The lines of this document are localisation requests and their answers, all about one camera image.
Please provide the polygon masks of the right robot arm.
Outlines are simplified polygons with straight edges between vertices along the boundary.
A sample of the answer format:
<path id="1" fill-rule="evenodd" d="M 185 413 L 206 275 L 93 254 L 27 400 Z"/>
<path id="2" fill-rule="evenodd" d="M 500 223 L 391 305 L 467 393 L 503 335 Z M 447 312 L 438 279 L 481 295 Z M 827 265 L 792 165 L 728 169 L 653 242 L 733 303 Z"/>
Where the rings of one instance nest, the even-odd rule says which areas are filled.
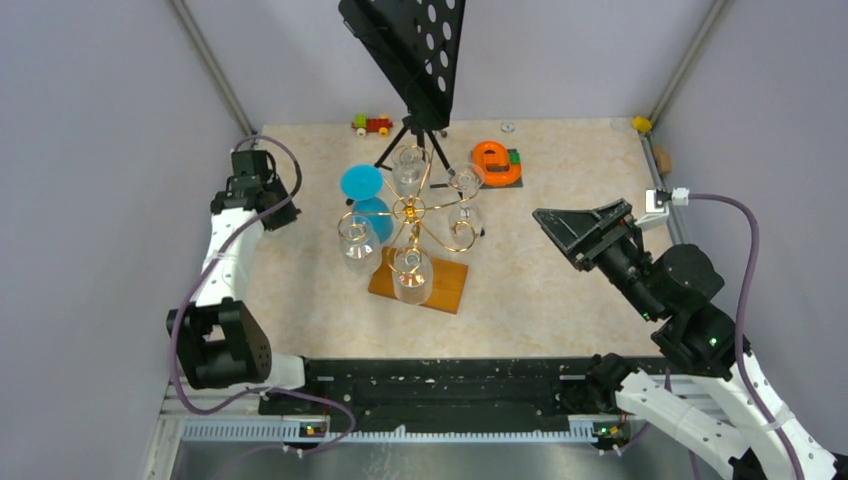
<path id="1" fill-rule="evenodd" d="M 633 361 L 591 360 L 585 396 L 596 410 L 628 413 L 675 439 L 724 479 L 843 479 L 845 455 L 818 443 L 766 378 L 741 316 L 713 303 L 723 278 L 696 245 L 653 258 L 625 200 L 592 210 L 539 208 L 533 217 L 577 270 L 599 270 L 646 320 L 672 366 L 722 410 L 688 404 Z"/>

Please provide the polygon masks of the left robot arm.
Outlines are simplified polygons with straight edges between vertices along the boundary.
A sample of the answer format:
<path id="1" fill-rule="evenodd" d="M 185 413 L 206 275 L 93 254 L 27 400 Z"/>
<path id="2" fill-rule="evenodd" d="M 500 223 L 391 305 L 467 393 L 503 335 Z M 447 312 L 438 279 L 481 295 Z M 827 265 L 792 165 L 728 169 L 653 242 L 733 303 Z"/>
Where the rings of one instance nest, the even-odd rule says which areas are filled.
<path id="1" fill-rule="evenodd" d="M 297 219 L 276 160 L 266 150 L 231 153 L 233 174 L 210 202 L 211 236 L 204 268 L 209 275 L 189 296 L 176 356 L 197 390 L 262 383 L 272 372 L 269 339 L 245 302 L 255 253 L 265 231 Z"/>

